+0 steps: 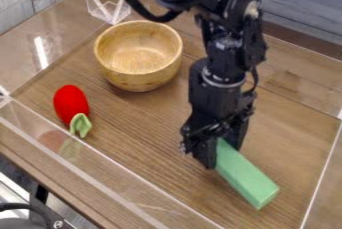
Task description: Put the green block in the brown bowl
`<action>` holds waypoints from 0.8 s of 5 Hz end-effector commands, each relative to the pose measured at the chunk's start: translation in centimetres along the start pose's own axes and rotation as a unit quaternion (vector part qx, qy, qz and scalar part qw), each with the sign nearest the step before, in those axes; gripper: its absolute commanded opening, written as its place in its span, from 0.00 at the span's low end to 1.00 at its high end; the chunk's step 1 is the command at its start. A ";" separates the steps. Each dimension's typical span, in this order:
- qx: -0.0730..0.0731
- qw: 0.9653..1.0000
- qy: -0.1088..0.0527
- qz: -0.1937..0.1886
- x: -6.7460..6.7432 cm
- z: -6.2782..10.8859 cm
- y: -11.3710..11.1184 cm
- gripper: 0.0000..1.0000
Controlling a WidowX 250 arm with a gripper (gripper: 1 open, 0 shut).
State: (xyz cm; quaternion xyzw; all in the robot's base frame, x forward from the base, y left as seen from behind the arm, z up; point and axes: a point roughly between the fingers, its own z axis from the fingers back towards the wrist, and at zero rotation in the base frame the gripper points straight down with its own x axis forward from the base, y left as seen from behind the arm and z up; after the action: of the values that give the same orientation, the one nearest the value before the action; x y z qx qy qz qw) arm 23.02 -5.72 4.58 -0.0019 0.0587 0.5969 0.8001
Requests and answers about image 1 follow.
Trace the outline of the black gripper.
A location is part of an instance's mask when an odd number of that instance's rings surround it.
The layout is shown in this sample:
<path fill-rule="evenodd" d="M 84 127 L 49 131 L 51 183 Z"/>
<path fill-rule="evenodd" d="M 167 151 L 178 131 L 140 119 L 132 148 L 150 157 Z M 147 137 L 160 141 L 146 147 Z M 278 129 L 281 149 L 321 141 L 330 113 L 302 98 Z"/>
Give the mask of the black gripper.
<path fill-rule="evenodd" d="M 235 150 L 242 148 L 257 98 L 257 85 L 243 91 L 245 82 L 245 75 L 232 84 L 215 82 L 204 66 L 194 66 L 190 70 L 191 115 L 180 129 L 182 145 L 206 169 L 216 165 L 219 138 Z"/>

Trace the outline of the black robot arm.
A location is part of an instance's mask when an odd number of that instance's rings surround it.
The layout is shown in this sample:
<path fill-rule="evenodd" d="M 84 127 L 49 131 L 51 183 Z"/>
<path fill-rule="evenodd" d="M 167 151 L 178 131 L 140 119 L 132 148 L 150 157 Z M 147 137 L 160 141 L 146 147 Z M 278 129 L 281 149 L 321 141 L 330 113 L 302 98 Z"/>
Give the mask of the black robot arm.
<path fill-rule="evenodd" d="M 195 11 L 206 57 L 188 75 L 191 115 L 182 126 L 184 151 L 212 169 L 218 140 L 242 147 L 257 90 L 243 90 L 246 75 L 266 60 L 261 0 L 156 0 L 166 8 Z"/>

